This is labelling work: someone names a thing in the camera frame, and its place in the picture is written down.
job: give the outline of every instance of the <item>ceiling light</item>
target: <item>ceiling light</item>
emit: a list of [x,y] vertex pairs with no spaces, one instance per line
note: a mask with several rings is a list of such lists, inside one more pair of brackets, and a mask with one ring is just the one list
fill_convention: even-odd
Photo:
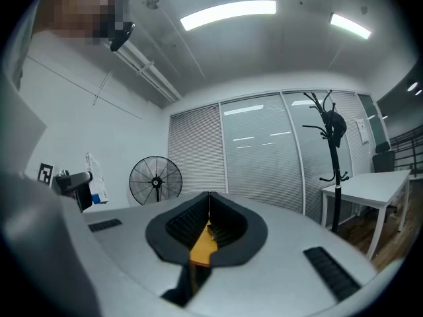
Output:
[[248,139],[254,139],[254,136],[250,136],[250,137],[243,137],[242,139],[235,139],[233,141],[241,141],[241,140],[248,140]]
[[276,134],[270,134],[270,136],[277,136],[277,135],[283,135],[283,134],[290,134],[290,131],[285,131],[283,133],[276,133]]
[[250,112],[251,110],[258,110],[258,109],[263,109],[263,105],[261,104],[260,106],[253,106],[253,107],[246,107],[246,108],[239,108],[239,109],[235,109],[235,110],[230,110],[228,112],[224,112],[224,114],[225,115],[232,115],[232,114]]
[[294,101],[292,102],[292,106],[303,106],[305,104],[315,104],[312,100],[305,100],[305,101]]
[[192,30],[193,28],[225,18],[257,14],[276,14],[276,1],[255,0],[227,3],[225,5],[203,9],[200,12],[182,18],[180,21],[185,30]]
[[350,32],[356,33],[357,35],[360,35],[362,38],[368,39],[371,32],[364,27],[361,27],[359,24],[356,24],[355,22],[352,22],[351,20],[348,20],[347,18],[344,18],[337,14],[332,14],[330,18],[330,23],[344,28],[346,30],[349,30]]
[[410,92],[410,91],[412,91],[414,88],[416,88],[417,87],[417,82],[415,82],[415,83],[413,83],[408,89],[407,89],[407,92]]

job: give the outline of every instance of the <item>fan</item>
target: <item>fan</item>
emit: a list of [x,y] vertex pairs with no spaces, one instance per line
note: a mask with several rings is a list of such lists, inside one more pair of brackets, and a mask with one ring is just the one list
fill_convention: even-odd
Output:
[[131,171],[130,190],[141,205],[178,197],[182,189],[182,176],[171,160],[151,156],[140,160]]

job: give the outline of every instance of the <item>box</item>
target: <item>box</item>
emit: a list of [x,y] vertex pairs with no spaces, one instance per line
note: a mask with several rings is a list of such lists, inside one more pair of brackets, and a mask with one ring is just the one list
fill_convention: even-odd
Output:
[[91,172],[93,180],[89,183],[91,197],[94,204],[104,204],[108,202],[106,186],[101,174],[100,164],[94,159],[93,154],[87,153],[85,157],[87,172]]

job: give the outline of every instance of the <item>table leg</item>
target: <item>table leg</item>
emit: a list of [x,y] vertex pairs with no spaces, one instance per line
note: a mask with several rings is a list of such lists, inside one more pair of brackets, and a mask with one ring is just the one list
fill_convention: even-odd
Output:
[[373,233],[373,238],[371,239],[369,250],[367,251],[367,255],[365,256],[368,260],[371,260],[371,258],[373,257],[377,243],[379,242],[379,237],[381,236],[383,222],[385,220],[385,213],[386,213],[386,207],[379,209],[375,232]]
[[326,218],[328,215],[328,196],[325,193],[323,194],[323,208],[322,208],[322,227],[326,228]]
[[402,231],[404,228],[405,222],[405,215],[408,209],[408,196],[410,195],[410,179],[407,180],[405,184],[405,199],[404,199],[404,207],[403,207],[403,214],[401,215],[401,221],[399,223],[398,231]]

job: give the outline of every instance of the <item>coat rack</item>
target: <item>coat rack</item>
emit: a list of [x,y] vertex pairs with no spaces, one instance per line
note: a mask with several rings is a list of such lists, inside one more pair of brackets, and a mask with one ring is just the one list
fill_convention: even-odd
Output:
[[329,150],[330,150],[330,158],[332,159],[332,167],[333,167],[333,177],[330,180],[327,180],[325,178],[319,178],[320,181],[325,182],[331,182],[333,179],[335,179],[336,185],[335,185],[335,210],[334,210],[334,217],[333,217],[333,224],[332,224],[332,232],[336,232],[338,230],[338,224],[339,224],[339,215],[340,215],[340,209],[341,209],[341,181],[346,181],[349,179],[347,176],[347,172],[345,172],[342,176],[340,175],[339,171],[339,160],[338,160],[338,153],[336,151],[336,148],[340,146],[340,141],[342,136],[346,132],[346,123],[344,121],[344,118],[336,113],[334,111],[335,109],[335,103],[332,103],[332,110],[329,110],[328,112],[325,110],[325,102],[326,99],[331,94],[331,90],[326,95],[325,99],[323,100],[323,106],[320,104],[320,102],[317,100],[316,94],[314,92],[311,92],[310,97],[307,93],[304,93],[304,95],[313,101],[315,106],[310,106],[310,108],[316,108],[317,111],[320,113],[320,116],[322,117],[322,121],[325,125],[325,129],[321,127],[317,127],[315,125],[303,125],[303,127],[308,128],[317,128],[321,130],[320,135],[322,135],[324,140],[328,140],[329,144]]

